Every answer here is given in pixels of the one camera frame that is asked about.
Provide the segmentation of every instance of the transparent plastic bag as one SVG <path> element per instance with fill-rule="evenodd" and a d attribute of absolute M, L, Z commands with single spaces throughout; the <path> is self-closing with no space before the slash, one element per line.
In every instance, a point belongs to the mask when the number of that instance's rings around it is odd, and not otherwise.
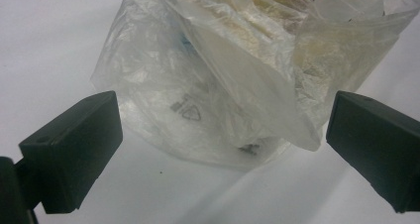
<path fill-rule="evenodd" d="M 355 90 L 418 12 L 378 15 L 379 0 L 340 21 L 324 1 L 124 0 L 92 82 L 185 159 L 252 168 L 290 143 L 315 151 L 334 92 Z"/>

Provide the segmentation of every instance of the white table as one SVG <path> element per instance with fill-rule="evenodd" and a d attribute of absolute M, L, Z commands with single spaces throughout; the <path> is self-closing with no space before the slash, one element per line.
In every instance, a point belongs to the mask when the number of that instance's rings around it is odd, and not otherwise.
<path fill-rule="evenodd" d="M 0 152 L 18 144 L 85 96 L 122 0 L 0 0 Z M 420 18 L 358 93 L 420 120 Z M 81 209 L 49 223 L 420 223 L 395 214 L 325 142 L 291 148 L 251 172 L 181 161 L 125 131 L 125 140 Z"/>

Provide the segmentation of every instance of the plastic bag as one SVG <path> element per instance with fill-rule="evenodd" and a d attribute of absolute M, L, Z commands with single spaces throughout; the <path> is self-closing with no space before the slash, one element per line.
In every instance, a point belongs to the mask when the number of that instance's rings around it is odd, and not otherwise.
<path fill-rule="evenodd" d="M 92 81 L 182 158 L 252 168 L 289 143 L 315 151 L 334 92 L 355 90 L 418 12 L 376 1 L 124 0 Z"/>

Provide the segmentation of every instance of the wrinkled plastic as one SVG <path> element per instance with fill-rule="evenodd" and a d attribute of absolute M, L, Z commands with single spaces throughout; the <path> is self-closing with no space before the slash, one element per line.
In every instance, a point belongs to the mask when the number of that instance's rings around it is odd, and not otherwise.
<path fill-rule="evenodd" d="M 252 168 L 289 143 L 317 150 L 335 91 L 357 89 L 417 13 L 418 0 L 124 0 L 92 81 L 157 147 Z"/>

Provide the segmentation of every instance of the crumpled plastic bag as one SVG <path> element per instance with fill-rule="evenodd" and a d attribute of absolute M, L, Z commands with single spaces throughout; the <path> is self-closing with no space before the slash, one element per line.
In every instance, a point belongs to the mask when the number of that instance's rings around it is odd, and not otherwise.
<path fill-rule="evenodd" d="M 315 151 L 419 0 L 124 0 L 92 75 L 123 122 L 181 158 L 253 168 Z"/>

